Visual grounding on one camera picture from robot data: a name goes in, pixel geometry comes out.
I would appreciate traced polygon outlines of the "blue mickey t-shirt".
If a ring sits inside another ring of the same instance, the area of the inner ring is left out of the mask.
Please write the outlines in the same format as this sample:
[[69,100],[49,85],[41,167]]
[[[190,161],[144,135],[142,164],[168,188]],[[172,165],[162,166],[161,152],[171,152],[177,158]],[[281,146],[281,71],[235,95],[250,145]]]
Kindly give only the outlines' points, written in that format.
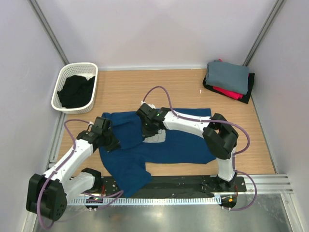
[[146,171],[148,162],[207,164],[215,160],[204,139],[182,131],[167,131],[163,142],[144,142],[140,118],[133,111],[103,113],[102,117],[112,121],[121,147],[111,152],[100,147],[100,158],[125,197],[131,197],[152,180]]

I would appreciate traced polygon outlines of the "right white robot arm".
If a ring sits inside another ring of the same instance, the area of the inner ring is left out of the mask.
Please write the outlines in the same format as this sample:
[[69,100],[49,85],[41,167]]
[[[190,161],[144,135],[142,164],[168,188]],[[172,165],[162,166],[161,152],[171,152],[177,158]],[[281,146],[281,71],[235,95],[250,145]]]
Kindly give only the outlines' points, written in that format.
[[201,137],[218,163],[218,174],[214,183],[223,191],[235,186],[234,153],[238,133],[221,114],[213,117],[192,116],[169,108],[152,108],[143,103],[136,111],[141,120],[142,136],[145,143],[161,143],[166,139],[166,131],[182,131]]

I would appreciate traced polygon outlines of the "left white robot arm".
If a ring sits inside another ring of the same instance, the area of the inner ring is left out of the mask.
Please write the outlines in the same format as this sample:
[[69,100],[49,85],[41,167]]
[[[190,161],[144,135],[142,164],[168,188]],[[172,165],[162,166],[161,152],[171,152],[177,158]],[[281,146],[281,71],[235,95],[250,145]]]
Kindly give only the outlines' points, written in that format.
[[101,172],[84,168],[76,177],[77,168],[97,149],[108,151],[120,147],[113,134],[112,121],[97,117],[87,130],[73,139],[69,151],[43,174],[34,174],[28,183],[26,210],[51,221],[59,220],[68,203],[84,192],[98,193],[103,186]]

